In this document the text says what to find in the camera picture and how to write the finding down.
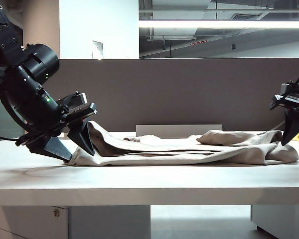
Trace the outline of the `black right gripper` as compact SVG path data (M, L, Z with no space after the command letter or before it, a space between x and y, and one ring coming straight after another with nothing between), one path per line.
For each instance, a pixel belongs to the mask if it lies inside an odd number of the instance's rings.
M270 109L273 110L277 106L287 109L285 110L285 128L281 140L281 144L284 146L299 133L299 97L274 95Z

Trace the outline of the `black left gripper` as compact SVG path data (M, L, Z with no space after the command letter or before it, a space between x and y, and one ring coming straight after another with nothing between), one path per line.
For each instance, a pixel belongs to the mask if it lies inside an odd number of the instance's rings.
M63 161L70 161L72 154L58 139L63 128L68 127L68 138L85 150L88 154L94 155L95 151L90 139L87 118L96 114L96 105L79 108L72 113L63 114L58 124L40 133L27 133L21 136L16 145L25 145L31 153L57 158Z

